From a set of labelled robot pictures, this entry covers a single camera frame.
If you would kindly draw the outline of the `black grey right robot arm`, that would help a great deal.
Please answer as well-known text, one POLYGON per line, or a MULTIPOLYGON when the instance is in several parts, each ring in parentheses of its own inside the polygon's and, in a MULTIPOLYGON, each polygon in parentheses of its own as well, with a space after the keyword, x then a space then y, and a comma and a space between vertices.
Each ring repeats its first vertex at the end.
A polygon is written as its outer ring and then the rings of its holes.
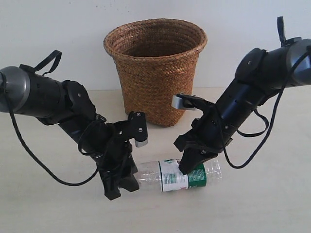
POLYGON ((182 152, 179 170, 193 171, 199 164, 225 151, 232 136, 259 106, 285 88, 311 83, 311 41, 299 37, 285 41, 272 51, 259 48, 248 52, 238 65, 233 81, 216 102, 193 95, 173 96, 176 109, 199 109, 202 116, 191 129, 177 137, 174 145, 182 152))

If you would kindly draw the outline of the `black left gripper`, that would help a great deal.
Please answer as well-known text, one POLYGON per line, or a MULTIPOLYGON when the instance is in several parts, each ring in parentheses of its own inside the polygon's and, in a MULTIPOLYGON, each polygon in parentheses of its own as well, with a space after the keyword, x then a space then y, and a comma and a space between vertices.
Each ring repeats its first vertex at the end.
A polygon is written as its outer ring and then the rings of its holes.
POLYGON ((138 170, 135 169, 129 142, 133 137, 129 121, 93 121, 81 134, 81 154, 96 162, 104 195, 109 200, 121 196, 118 186, 129 192, 139 190, 139 183, 135 178, 138 170))

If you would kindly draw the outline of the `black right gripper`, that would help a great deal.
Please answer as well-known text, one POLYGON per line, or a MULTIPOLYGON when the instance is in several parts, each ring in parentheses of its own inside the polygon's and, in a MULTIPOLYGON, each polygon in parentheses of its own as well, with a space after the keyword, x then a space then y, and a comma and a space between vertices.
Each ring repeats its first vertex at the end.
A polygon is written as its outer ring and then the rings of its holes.
POLYGON ((192 121, 190 129, 179 135, 174 145, 184 152, 179 170, 189 174, 198 165, 216 158, 223 144, 232 139, 232 101, 218 100, 202 111, 202 116, 192 121))

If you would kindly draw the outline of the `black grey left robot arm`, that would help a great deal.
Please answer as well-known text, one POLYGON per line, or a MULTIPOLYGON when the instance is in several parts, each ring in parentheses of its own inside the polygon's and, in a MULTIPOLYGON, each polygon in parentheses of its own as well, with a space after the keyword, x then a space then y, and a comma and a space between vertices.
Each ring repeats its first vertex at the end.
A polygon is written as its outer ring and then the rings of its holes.
POLYGON ((137 138, 135 112, 127 120, 108 123, 96 112, 83 85, 59 82, 15 66, 0 71, 0 110, 59 126, 78 151, 95 162, 95 174, 100 176, 108 199, 119 198, 121 189, 139 190, 130 143, 137 138))

